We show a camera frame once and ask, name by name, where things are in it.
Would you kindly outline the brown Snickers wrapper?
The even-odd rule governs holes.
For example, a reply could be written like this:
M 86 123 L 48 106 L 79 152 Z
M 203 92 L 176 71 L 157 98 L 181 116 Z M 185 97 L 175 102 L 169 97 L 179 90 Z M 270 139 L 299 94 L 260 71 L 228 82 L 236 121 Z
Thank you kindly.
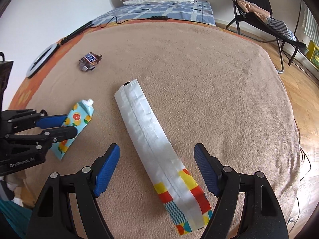
M 101 61 L 102 55 L 97 55 L 93 52 L 87 53 L 79 60 L 79 67 L 81 71 L 88 72 L 95 69 L 97 64 Z

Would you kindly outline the long white snack wrapper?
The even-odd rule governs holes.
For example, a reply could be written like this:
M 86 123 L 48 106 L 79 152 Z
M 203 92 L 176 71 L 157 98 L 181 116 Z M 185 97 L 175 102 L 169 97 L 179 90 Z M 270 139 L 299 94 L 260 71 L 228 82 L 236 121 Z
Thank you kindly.
M 136 152 L 178 233 L 205 227 L 210 203 L 166 137 L 137 80 L 122 85 L 115 100 Z

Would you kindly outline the yellow crate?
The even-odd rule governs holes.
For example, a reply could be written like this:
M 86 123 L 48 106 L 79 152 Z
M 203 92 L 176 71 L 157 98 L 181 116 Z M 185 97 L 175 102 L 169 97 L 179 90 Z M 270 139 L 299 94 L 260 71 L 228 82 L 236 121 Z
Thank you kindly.
M 314 67 L 318 70 L 319 67 L 319 48 L 318 46 L 311 40 L 307 47 L 308 52 L 306 57 L 309 61 L 314 65 Z

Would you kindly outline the beige clothes on chair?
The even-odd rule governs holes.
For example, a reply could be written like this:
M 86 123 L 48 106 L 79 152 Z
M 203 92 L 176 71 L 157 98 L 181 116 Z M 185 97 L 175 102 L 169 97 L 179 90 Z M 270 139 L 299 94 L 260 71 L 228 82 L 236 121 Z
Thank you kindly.
M 254 13 L 265 23 L 267 22 L 267 19 L 271 17 L 271 13 L 269 11 L 260 8 L 254 3 L 250 3 L 246 0 L 236 0 L 236 2 L 245 13 Z

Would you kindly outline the white radiator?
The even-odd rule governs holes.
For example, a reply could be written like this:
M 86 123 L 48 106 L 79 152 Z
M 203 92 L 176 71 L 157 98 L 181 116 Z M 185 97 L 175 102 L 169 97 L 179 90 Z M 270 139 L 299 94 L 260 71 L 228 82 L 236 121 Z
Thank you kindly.
M 304 16 L 303 16 L 303 30 L 306 36 L 310 38 L 318 46 L 319 39 L 319 28 L 314 16 L 312 15 L 310 9 L 303 2 L 304 6 Z

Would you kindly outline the black folding chair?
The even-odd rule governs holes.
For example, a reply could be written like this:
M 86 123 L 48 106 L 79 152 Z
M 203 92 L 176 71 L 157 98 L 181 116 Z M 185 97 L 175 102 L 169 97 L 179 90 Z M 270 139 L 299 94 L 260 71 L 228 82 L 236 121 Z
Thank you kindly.
M 256 29 L 259 29 L 274 37 L 273 42 L 277 43 L 281 61 L 281 69 L 277 70 L 279 74 L 284 72 L 282 49 L 284 44 L 290 44 L 294 47 L 294 53 L 289 59 L 290 65 L 296 54 L 307 46 L 298 40 L 296 35 L 288 28 L 288 25 L 282 20 L 273 18 L 273 11 L 270 0 L 232 0 L 234 9 L 234 19 L 225 27 L 230 29 L 231 25 L 236 24 L 236 32 L 241 34 L 239 24 L 245 22 Z

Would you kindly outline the striped garment on chair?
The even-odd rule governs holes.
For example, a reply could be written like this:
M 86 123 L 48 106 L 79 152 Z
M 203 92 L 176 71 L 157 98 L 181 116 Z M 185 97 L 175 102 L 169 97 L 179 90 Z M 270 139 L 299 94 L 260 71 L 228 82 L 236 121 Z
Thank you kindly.
M 297 38 L 293 34 L 293 32 L 288 28 L 288 26 L 282 21 L 282 20 L 276 20 L 274 18 L 268 18 L 266 24 L 268 27 L 270 27 L 272 30 L 276 31 L 283 37 L 292 40 L 297 41 Z

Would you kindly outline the beige fleece blanket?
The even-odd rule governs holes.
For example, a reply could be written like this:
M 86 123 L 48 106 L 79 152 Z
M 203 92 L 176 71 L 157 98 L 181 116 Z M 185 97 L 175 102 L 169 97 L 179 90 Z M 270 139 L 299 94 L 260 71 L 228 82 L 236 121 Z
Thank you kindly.
M 102 55 L 94 70 L 80 70 L 87 53 Z M 292 106 L 268 53 L 257 44 L 207 26 L 142 23 L 102 29 L 84 36 L 44 78 L 27 108 L 67 114 L 82 99 L 94 101 L 88 126 L 59 160 L 26 171 L 39 195 L 48 176 L 77 172 L 103 155 L 121 150 L 108 189 L 98 198 L 115 238 L 178 238 L 127 132 L 116 91 L 137 80 L 176 154 L 196 182 L 204 180 L 194 161 L 198 143 L 224 165 L 262 171 L 289 217 L 301 157 Z

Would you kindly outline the blue orange-print tube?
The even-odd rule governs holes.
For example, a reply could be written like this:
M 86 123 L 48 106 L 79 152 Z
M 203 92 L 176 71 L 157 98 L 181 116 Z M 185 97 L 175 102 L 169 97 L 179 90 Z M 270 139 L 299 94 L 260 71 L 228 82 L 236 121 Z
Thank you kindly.
M 87 126 L 87 124 L 91 121 L 94 108 L 94 101 L 92 99 L 81 100 L 77 102 L 68 113 L 68 116 L 63 122 L 62 127 L 72 126 L 77 130 L 77 135 L 72 139 L 67 139 L 59 143 L 55 143 L 52 145 L 51 150 L 54 152 L 55 156 L 61 160 L 71 144 L 80 134 L 80 132 Z

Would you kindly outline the white folded pillow sheet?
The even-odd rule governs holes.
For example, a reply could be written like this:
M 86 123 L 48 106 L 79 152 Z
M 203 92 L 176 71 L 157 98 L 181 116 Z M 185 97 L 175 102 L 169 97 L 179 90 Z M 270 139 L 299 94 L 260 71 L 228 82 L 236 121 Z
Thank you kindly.
M 191 2 L 194 0 L 128 0 L 124 1 L 124 5 L 134 5 L 134 4 L 147 4 L 147 3 L 159 3 L 159 2 Z

